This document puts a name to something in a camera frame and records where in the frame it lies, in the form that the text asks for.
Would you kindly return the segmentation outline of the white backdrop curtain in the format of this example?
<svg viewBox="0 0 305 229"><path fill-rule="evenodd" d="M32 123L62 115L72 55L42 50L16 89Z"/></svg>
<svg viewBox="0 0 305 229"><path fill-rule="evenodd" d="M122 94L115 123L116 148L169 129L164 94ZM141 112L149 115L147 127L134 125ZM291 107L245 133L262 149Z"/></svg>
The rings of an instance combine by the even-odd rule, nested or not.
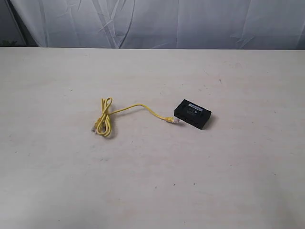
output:
<svg viewBox="0 0 305 229"><path fill-rule="evenodd" d="M112 49L305 47L302 0L3 0L2 46Z"/></svg>

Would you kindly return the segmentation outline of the small black box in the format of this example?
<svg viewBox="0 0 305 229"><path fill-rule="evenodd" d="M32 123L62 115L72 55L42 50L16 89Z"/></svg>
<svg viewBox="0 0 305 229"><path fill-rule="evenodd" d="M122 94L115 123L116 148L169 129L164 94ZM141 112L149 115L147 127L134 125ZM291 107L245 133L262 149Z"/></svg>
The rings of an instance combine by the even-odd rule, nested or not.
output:
<svg viewBox="0 0 305 229"><path fill-rule="evenodd" d="M211 111L185 99L174 110L174 116L176 118L198 129L203 129L209 121L211 114Z"/></svg>

